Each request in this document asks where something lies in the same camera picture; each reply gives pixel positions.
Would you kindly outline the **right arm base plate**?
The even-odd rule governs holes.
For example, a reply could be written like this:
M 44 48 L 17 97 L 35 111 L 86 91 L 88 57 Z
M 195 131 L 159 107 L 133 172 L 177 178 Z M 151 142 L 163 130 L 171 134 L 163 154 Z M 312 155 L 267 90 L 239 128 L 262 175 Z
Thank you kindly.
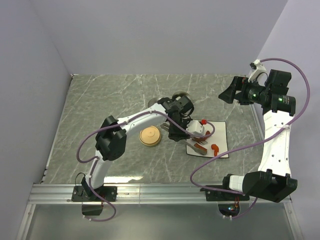
M 205 199 L 207 202 L 225 202 L 225 201 L 249 201 L 250 197 L 248 195 L 235 194 L 223 191 L 212 191 L 209 189 L 200 189 L 201 192 L 205 192 Z

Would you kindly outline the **red bacon strip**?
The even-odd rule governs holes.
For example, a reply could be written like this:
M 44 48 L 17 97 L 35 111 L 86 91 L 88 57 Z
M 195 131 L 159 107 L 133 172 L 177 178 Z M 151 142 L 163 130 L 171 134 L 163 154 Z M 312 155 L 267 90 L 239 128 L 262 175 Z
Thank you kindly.
M 204 138 L 207 138 L 207 137 L 208 137 L 208 135 L 210 135 L 210 134 L 211 134 L 211 132 L 210 132 L 209 130 L 207 130 L 207 131 L 206 131 L 206 133 L 205 133 Z

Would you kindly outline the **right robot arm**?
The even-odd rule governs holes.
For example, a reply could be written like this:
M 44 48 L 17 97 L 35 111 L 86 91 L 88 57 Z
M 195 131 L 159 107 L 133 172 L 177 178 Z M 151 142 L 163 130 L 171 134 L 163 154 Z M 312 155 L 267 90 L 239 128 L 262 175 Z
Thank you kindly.
M 230 86 L 218 96 L 228 104 L 237 100 L 241 105 L 261 105 L 264 121 L 265 142 L 258 170 L 244 176 L 225 176 L 220 188 L 224 199 L 232 200 L 241 192 L 279 203 L 297 189 L 298 181 L 291 177 L 289 164 L 289 122 L 296 113 L 296 99 L 287 94 L 291 78 L 290 72 L 274 69 L 264 85 L 235 76 Z

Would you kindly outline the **metal serving tongs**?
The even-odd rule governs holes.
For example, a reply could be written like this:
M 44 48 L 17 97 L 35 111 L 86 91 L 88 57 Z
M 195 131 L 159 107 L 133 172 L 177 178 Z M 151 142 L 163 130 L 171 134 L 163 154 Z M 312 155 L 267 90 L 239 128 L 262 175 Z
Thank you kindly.
M 165 130 L 166 132 L 169 131 L 169 124 L 168 123 L 163 123 L 160 125 L 160 127 Z M 186 140 L 181 140 L 181 143 L 185 144 L 186 146 L 190 147 L 192 150 L 194 150 L 196 153 L 205 156 L 208 153 L 208 150 L 202 146 L 200 146 L 198 143 L 191 144 L 187 142 Z

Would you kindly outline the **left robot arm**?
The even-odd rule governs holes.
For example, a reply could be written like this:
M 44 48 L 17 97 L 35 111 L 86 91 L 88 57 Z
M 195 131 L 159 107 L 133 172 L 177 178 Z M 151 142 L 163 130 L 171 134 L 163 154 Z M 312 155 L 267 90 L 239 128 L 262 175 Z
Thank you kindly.
M 190 114 L 194 105 L 187 96 L 179 99 L 161 98 L 151 107 L 131 116 L 114 118 L 108 116 L 100 129 L 88 135 L 80 143 L 82 147 L 86 140 L 95 135 L 95 156 L 88 160 L 80 159 L 80 150 L 76 158 L 80 163 L 93 161 L 90 171 L 81 181 L 83 195 L 89 201 L 96 201 L 101 196 L 101 187 L 112 161 L 120 158 L 126 150 L 127 138 L 139 133 L 145 128 L 169 122 L 168 138 L 175 142 L 189 139 L 194 134 L 187 131 L 193 121 Z

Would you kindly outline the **brown sausage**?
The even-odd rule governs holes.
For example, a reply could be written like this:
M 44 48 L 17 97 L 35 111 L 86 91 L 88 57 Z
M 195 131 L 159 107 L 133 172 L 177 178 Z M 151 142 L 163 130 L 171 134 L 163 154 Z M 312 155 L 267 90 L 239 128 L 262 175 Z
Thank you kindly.
M 199 154 L 201 154 L 201 155 L 206 155 L 207 154 L 208 150 L 205 147 L 199 145 L 198 143 L 194 144 L 193 146 L 198 149 Z

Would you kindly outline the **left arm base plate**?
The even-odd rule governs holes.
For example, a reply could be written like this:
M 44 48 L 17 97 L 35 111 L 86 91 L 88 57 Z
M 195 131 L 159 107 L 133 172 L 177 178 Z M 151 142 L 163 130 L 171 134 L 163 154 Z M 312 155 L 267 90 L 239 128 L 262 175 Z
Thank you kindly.
M 96 193 L 109 202 L 115 202 L 117 197 L 116 186 L 101 186 L 96 189 Z M 92 192 L 87 195 L 84 187 L 82 185 L 76 185 L 73 188 L 71 201 L 72 202 L 98 202 L 101 199 L 97 197 Z

